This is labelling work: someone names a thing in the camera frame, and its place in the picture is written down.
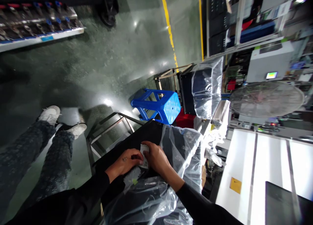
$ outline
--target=white machine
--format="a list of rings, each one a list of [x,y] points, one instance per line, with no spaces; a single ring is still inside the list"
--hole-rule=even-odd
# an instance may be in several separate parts
[[[292,54],[290,41],[276,41],[256,47],[251,55],[246,82],[282,80],[290,68]]]

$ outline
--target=black sleeve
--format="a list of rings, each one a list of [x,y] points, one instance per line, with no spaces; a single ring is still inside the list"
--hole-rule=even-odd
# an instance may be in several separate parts
[[[18,213],[7,224],[82,224],[109,185],[105,172],[95,174],[80,188],[49,196]]]
[[[196,224],[242,224],[226,209],[213,204],[187,183],[176,194]]]

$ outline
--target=white sneaker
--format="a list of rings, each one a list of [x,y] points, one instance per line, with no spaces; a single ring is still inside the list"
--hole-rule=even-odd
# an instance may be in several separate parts
[[[72,133],[75,137],[75,139],[78,138],[82,133],[85,132],[87,129],[87,125],[85,123],[79,123],[77,125],[74,125],[71,129],[67,130],[68,132]]]
[[[58,106],[52,105],[47,107],[39,116],[38,121],[47,121],[54,126],[59,118],[60,112],[61,111]]]

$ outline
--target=fan guard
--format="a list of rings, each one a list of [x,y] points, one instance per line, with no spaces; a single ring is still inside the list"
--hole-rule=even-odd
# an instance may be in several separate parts
[[[242,86],[230,96],[231,108],[250,117],[277,117],[298,110],[303,92],[282,82],[258,82]]]

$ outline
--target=green floor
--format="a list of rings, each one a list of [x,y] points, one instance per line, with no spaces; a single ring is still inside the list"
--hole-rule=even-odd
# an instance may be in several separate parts
[[[142,88],[157,88],[154,75],[175,67],[162,0],[118,0],[116,27],[107,29],[93,7],[76,7],[85,33],[65,40],[0,54],[0,151],[35,121],[42,108],[58,105],[60,120],[88,124],[86,134],[112,112],[138,118],[130,105]],[[178,66],[201,61],[199,0],[166,0]],[[121,133],[111,133],[115,141]],[[10,203],[11,219],[38,180],[45,149],[21,181]],[[91,177],[84,136],[73,144],[70,187]]]

